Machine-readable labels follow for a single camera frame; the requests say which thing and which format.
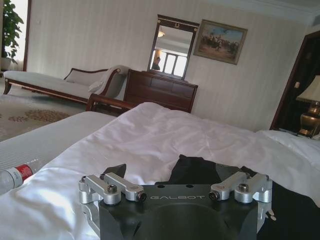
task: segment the mirror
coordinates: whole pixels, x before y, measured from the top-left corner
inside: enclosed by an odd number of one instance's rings
[[[199,24],[158,15],[148,71],[183,80]]]

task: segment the patterned carpet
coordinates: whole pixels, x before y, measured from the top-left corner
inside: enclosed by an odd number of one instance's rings
[[[0,78],[0,142],[83,112],[85,105],[12,86],[3,95]]]

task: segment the screw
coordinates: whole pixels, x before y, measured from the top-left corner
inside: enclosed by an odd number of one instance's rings
[[[138,192],[137,196],[136,196],[136,200],[139,203],[144,202],[147,199],[147,194],[144,191],[140,191]]]
[[[245,193],[249,192],[249,186],[248,186],[248,184],[240,183],[239,186],[238,186],[238,188],[239,188],[239,190],[240,190],[241,192],[245,192]]]
[[[217,191],[211,191],[211,192],[209,192],[209,198],[212,201],[219,201],[220,200],[220,194]]]
[[[110,184],[107,188],[108,193],[114,194],[117,192],[117,186],[114,184]]]

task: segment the metal bracket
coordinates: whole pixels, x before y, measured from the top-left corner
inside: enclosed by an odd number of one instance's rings
[[[221,183],[210,187],[209,198],[213,201],[229,199],[230,192],[234,191],[234,199],[242,204],[249,204],[254,200],[258,202],[257,233],[263,226],[266,213],[272,206],[273,182],[267,175],[257,173],[247,178],[246,173],[236,172]]]
[[[141,185],[133,184],[113,172],[100,176],[83,176],[78,183],[79,200],[82,204],[82,211],[94,232],[100,237],[99,209],[94,204],[103,200],[107,205],[116,205],[122,200],[122,193],[125,198],[133,202],[143,202],[147,195]]]
[[[230,192],[232,192],[237,185],[247,180],[245,172],[238,171],[228,177],[221,183],[212,184],[210,187],[209,197],[211,200],[221,201],[229,199]]]

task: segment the plastic water bottle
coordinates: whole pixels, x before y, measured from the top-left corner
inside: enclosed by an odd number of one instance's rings
[[[35,159],[20,166],[0,170],[0,195],[21,186],[24,180],[38,172],[43,165],[43,161]]]

